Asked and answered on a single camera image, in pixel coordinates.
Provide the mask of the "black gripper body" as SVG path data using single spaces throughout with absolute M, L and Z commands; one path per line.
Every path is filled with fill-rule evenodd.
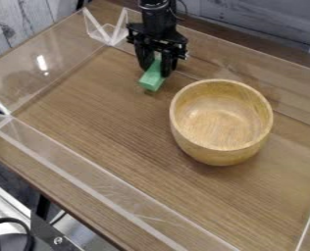
M 177 59 L 186 59 L 187 38 L 177 31 L 174 4 L 139 4 L 142 21 L 127 23 L 127 42 L 147 45 L 154 52 L 170 50 Z

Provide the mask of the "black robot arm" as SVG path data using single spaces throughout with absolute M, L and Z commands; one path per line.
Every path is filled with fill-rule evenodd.
M 159 54 L 159 75 L 169 77 L 177 61 L 186 59 L 187 38 L 177 31 L 175 0 L 138 0 L 139 23 L 127 23 L 126 40 L 134 45 L 138 63 L 149 69 Z

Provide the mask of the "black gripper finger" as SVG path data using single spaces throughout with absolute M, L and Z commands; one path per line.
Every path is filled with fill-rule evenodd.
M 154 53 L 154 50 L 142 43 L 137 43 L 134 47 L 135 47 L 138 63 L 142 70 L 145 71 L 150 67 L 151 63 L 154 62 L 155 53 Z
M 175 66 L 177 66 L 175 53 L 170 50 L 163 50 L 161 52 L 161 63 L 159 63 L 161 76 L 169 77 L 170 73 L 175 70 Z

